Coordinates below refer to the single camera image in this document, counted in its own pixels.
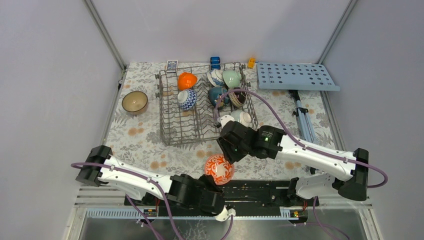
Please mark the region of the red and white bowl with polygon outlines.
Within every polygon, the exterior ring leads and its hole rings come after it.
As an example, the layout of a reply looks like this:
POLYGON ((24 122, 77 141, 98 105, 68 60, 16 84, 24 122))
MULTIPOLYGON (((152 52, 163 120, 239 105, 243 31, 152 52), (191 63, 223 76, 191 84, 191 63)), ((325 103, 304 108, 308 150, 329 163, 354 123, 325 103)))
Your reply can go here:
POLYGON ((206 160, 204 173, 212 176, 217 185, 225 185, 233 178, 235 167, 224 158, 223 154, 213 154, 206 160))

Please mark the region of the grey wire dish rack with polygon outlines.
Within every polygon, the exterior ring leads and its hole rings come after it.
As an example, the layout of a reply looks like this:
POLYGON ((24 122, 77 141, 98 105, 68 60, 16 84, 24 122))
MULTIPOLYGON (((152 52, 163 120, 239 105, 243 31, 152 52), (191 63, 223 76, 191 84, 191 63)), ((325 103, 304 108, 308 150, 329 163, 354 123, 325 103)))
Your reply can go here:
POLYGON ((219 117, 229 115, 236 108, 232 103, 215 111, 208 99, 208 90, 212 84, 207 79, 210 71, 208 64, 180 63, 175 73, 161 70, 158 79, 156 97, 159 98, 160 137, 167 146, 177 146, 213 141, 220 136, 219 117), (177 81, 180 74, 194 74, 198 81, 193 89, 198 95, 196 105, 184 111, 178 106, 179 93, 177 81))

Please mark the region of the brown glazed bowl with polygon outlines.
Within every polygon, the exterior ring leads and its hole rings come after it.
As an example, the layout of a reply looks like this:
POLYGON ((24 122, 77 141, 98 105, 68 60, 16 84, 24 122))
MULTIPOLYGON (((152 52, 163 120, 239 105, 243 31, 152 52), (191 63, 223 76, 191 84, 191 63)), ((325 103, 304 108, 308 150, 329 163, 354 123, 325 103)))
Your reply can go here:
POLYGON ((132 91, 124 96, 121 105, 127 113, 131 115, 139 115, 147 111, 149 107, 149 99, 142 91, 132 91))

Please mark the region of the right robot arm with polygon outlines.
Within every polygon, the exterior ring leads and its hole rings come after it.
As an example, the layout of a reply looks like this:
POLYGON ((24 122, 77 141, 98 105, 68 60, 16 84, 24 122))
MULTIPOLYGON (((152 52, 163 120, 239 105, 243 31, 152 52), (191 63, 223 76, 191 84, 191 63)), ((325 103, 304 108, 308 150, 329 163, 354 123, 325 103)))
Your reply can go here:
POLYGON ((227 122, 217 139, 224 158, 230 163, 247 155, 258 159, 298 162, 323 171, 309 177, 294 177, 287 189, 287 201, 293 206, 320 195, 340 196, 363 202, 367 199, 367 150, 338 151, 291 138, 283 129, 263 125, 254 130, 236 121, 227 122))

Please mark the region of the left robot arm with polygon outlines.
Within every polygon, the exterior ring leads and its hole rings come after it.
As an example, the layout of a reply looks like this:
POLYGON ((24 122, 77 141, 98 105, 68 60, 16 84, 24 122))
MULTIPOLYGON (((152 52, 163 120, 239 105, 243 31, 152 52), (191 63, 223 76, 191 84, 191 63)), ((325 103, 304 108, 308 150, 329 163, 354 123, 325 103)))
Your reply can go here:
POLYGON ((152 204, 156 197, 206 216, 227 211, 224 193, 212 176, 204 174, 196 179, 183 173, 168 175, 143 170, 117 159, 106 145, 92 148, 85 162, 73 167, 79 168, 76 181, 93 187, 114 187, 144 206, 152 204))

